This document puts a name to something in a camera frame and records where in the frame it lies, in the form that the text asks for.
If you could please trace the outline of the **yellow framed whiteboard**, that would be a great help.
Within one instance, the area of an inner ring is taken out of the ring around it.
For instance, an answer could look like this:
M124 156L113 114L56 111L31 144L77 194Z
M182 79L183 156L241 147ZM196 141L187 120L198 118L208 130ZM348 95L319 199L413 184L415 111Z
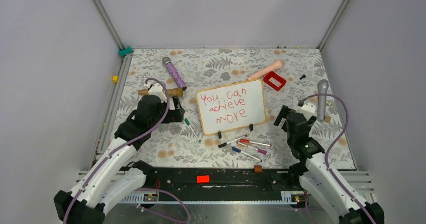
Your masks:
M197 107L204 135L216 135L266 122L264 83L260 79L200 90Z

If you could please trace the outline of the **red capped whiteboard marker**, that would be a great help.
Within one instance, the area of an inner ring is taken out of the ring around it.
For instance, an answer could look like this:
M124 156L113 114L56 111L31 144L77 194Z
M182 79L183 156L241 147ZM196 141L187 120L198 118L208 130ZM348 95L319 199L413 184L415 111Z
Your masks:
M248 139L240 139L240 143L254 144L254 145L260 145L260 146L267 146L267 147L271 147L272 146L271 144L254 142L254 141L250 141Z

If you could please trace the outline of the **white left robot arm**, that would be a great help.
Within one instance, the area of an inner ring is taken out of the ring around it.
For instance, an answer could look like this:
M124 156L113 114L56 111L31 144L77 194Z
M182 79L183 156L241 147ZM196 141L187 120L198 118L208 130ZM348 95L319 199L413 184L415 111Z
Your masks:
M182 122L183 115L176 96L167 101L156 95L143 96L89 172L70 191L60 190L54 196L59 219L63 223L103 223L106 214L132 191L152 188L157 183L156 169L144 161L136 161L123 177L111 181L155 128Z

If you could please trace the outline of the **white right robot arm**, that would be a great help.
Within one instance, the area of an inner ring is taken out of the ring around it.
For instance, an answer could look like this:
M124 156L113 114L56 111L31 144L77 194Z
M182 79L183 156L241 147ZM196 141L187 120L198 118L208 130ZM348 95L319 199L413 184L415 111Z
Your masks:
M288 169L288 183L311 194L335 223L384 223L384 211L361 196L326 161L326 152L309 132L316 116L282 106L274 125L283 124L287 144L298 163Z

